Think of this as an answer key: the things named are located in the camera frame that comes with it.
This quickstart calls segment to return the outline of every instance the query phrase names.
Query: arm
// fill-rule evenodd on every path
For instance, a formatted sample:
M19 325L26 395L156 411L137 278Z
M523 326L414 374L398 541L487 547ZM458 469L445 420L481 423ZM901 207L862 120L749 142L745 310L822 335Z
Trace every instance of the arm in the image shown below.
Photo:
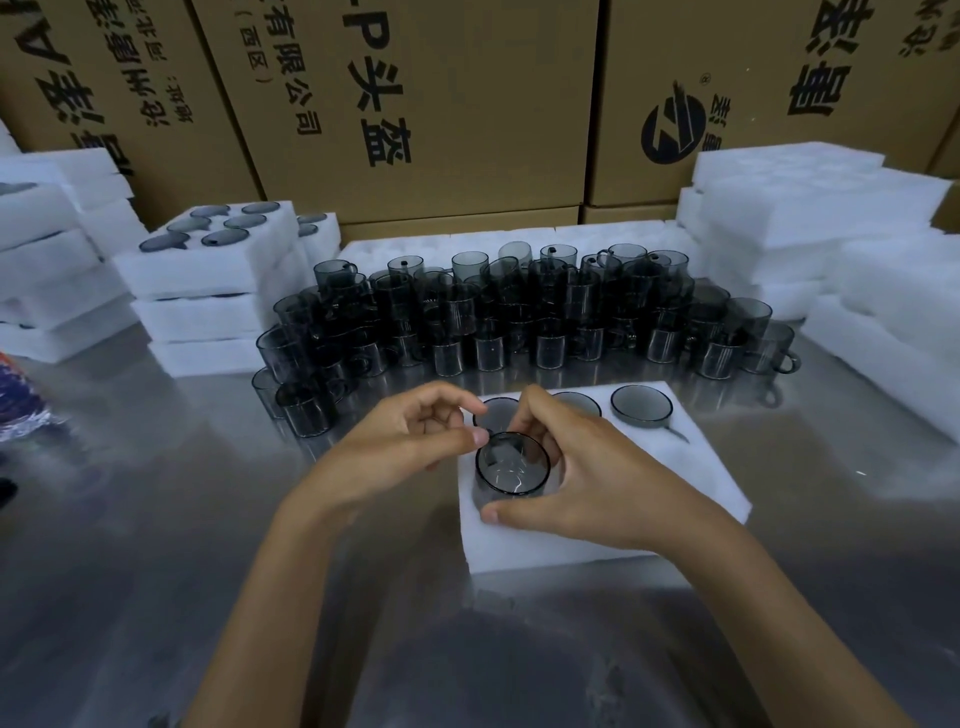
M662 554L707 604L778 728L900 728L913 721L726 511L634 445L536 386L510 429L566 473L553 496L485 506L486 522Z
M461 407L487 407L445 382L383 400L283 500L257 551L184 728L293 728L337 537L377 493L487 442Z

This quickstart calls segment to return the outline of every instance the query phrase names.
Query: right hand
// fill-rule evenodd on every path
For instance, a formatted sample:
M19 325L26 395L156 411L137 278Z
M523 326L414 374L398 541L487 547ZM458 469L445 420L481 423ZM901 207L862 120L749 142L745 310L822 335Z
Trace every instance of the right hand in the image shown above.
M540 442L552 464L562 457L564 482L551 496L487 504L480 514L486 523L664 553L721 510L612 423L536 384L523 390L509 429Z

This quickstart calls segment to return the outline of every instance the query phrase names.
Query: hand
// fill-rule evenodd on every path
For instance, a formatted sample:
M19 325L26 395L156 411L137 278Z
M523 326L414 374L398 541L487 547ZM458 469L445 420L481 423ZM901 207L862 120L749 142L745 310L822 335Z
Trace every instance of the hand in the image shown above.
M523 390L510 430L539 441L551 463L562 457L564 482L552 496L489 503L487 523L664 553L719 508L611 423L536 384Z
M434 381L382 400L322 457L291 494L297 507L349 518L371 496L451 455L487 444L483 427L467 427L461 407L487 405L448 382Z

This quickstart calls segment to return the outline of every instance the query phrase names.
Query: mug handle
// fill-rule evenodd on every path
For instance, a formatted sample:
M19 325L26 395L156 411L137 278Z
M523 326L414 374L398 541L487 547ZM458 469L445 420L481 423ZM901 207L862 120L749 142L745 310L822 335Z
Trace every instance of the mug handle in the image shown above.
M791 366L789 369L783 369L782 368L783 362L781 362L779 365L774 367L774 371L777 374L792 375L794 372L797 372L800 369L801 365L803 364L802 360L793 352L787 352L786 354L783 355L783 358L789 359Z

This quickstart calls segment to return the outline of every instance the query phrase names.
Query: cup rim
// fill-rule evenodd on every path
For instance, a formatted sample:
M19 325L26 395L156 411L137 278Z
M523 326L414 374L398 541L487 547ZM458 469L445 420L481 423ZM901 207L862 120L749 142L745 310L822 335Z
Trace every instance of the cup rim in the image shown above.
M520 438L523 438L524 440L529 440L531 443L536 445L537 448L540 449L540 452L543 453L543 459L546 461L546 473L543 474L543 480L541 480L534 488L523 491L522 493L517 493L516 491L504 491L504 490L501 490L500 488L497 488L495 485L490 483L490 481L480 471L480 453L483 452L486 448L488 448L492 444L494 439L501 438L506 435L511 435L513 437L520 437ZM529 497L533 493L540 490L541 488L543 488L543 486L546 485L546 481L549 480L550 473L553 471L553 466L550 463L550 455L547 453L546 449L543 447L543 445L541 445L539 442L534 440L534 438L530 437L529 435L524 435L522 432L506 431L506 432L497 432L496 434L491 435L490 440L487 442L487 444L476 451L476 454L473 456L473 471L480 478L480 480L483 482L484 485L486 485L491 490L496 491L497 493L503 494L504 496L511 496L511 497Z

